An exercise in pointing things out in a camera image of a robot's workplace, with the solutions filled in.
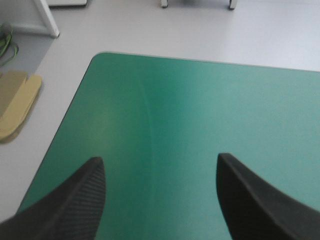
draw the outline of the white shelf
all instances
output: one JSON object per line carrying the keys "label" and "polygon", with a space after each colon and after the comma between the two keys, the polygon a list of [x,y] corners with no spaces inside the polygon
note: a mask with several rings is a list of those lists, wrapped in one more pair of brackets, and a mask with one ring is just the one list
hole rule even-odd
{"label": "white shelf", "polygon": [[49,6],[84,6],[87,0],[47,0]]}

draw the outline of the cable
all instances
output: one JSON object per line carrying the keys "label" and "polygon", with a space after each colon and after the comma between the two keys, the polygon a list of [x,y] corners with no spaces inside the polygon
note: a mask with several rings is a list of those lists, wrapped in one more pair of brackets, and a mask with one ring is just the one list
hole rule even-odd
{"label": "cable", "polygon": [[12,27],[7,24],[1,24],[0,25],[0,59],[5,55],[9,47],[13,49],[13,54],[8,59],[4,60],[3,62],[0,62],[0,67],[3,67],[7,63],[11,62],[18,54],[19,47],[18,45],[12,41],[13,36],[13,29]]}

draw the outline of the white furniture leg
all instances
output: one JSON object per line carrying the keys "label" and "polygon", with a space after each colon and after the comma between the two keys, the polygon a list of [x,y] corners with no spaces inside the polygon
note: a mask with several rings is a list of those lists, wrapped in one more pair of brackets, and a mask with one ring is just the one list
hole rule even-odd
{"label": "white furniture leg", "polygon": [[229,0],[229,9],[234,10],[237,6],[238,0]]}
{"label": "white furniture leg", "polygon": [[54,17],[51,14],[48,3],[46,0],[33,0],[39,13],[41,14],[42,20],[49,31],[49,34],[53,38],[57,38],[60,34]]}
{"label": "white furniture leg", "polygon": [[168,7],[168,0],[161,0],[161,7],[163,8]]}

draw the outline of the table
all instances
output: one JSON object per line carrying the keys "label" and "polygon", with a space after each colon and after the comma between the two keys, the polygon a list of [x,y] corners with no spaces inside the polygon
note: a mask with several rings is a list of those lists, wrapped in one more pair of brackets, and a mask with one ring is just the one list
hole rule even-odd
{"label": "table", "polygon": [[320,210],[319,89],[319,72],[100,53],[20,211],[101,156],[97,240],[229,240],[220,152]]}

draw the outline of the gray floor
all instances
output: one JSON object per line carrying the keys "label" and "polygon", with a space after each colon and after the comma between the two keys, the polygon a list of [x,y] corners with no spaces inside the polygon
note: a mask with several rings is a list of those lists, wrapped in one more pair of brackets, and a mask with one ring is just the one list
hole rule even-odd
{"label": "gray floor", "polygon": [[61,35],[19,35],[4,68],[43,76],[21,133],[0,145],[0,221],[13,215],[90,63],[121,52],[320,71],[320,0],[92,0],[54,9]]}

